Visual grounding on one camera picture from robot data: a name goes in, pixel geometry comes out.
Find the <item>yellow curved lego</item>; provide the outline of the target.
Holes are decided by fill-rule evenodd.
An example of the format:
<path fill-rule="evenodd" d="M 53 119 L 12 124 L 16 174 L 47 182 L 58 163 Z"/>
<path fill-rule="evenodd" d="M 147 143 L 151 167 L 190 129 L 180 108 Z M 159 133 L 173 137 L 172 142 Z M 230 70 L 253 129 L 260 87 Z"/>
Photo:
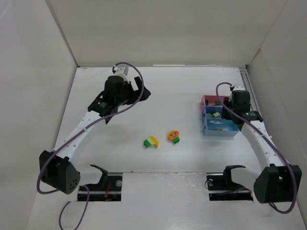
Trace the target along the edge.
<path fill-rule="evenodd" d="M 159 142 L 158 142 L 156 137 L 150 136 L 150 137 L 147 138 L 147 140 L 148 140 L 148 142 L 150 143 L 151 146 L 154 146 L 155 148 L 158 148 Z"/>

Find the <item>orange flower print lego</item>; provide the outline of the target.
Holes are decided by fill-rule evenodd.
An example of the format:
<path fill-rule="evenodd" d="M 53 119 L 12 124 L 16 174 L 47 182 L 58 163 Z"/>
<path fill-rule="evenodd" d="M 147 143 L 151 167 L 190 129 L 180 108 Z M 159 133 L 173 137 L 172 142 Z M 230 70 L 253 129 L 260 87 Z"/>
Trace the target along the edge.
<path fill-rule="evenodd" d="M 167 139 L 169 141 L 173 141 L 174 139 L 179 137 L 179 131 L 178 130 L 172 130 L 168 133 Z"/>

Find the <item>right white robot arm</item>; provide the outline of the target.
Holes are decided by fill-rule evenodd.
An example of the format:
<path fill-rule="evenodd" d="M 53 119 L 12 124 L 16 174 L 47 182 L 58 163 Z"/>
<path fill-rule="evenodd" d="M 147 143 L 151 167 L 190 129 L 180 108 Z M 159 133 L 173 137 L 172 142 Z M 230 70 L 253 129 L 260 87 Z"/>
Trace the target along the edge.
<path fill-rule="evenodd" d="M 252 183 L 254 194 L 262 204 L 296 201 L 302 171 L 291 165 L 276 148 L 266 132 L 259 112 L 251 110 L 250 94 L 243 86 L 231 86 L 231 95 L 222 102 L 222 117 L 233 121 L 250 143 L 261 168 L 246 182 Z"/>

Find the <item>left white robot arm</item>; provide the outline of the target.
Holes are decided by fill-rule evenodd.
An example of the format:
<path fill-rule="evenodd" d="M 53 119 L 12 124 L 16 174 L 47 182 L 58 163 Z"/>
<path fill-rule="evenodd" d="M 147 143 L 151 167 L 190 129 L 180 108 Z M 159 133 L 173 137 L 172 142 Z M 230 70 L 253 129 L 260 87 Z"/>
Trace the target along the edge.
<path fill-rule="evenodd" d="M 125 73 L 115 73 L 107 78 L 104 90 L 88 106 L 84 117 L 65 141 L 51 152 L 45 150 L 39 156 L 40 173 L 36 189 L 45 183 L 53 188 L 52 193 L 60 191 L 71 194 L 78 186 L 98 184 L 104 172 L 97 173 L 76 168 L 76 162 L 97 132 L 101 131 L 112 117 L 131 109 L 136 103 L 145 101 L 151 95 L 146 89 L 142 75 L 134 78 L 138 89 L 134 90 Z"/>

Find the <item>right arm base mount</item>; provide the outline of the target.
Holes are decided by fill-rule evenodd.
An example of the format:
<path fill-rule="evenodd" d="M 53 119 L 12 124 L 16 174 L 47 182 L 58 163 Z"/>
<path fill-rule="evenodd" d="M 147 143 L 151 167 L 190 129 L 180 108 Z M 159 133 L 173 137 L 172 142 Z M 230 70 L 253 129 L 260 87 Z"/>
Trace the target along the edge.
<path fill-rule="evenodd" d="M 232 181 L 232 170 L 245 168 L 243 165 L 226 166 L 223 172 L 207 172 L 205 187 L 210 201 L 253 201 L 252 192 Z"/>

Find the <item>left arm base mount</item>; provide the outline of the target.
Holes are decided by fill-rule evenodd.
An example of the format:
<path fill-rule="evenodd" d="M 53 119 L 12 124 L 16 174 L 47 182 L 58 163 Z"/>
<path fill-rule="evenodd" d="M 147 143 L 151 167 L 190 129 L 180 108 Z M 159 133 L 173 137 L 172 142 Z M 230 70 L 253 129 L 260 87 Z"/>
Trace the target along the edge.
<path fill-rule="evenodd" d="M 123 174 L 108 172 L 97 165 L 81 172 L 77 192 L 78 201 L 119 202 L 121 201 Z"/>

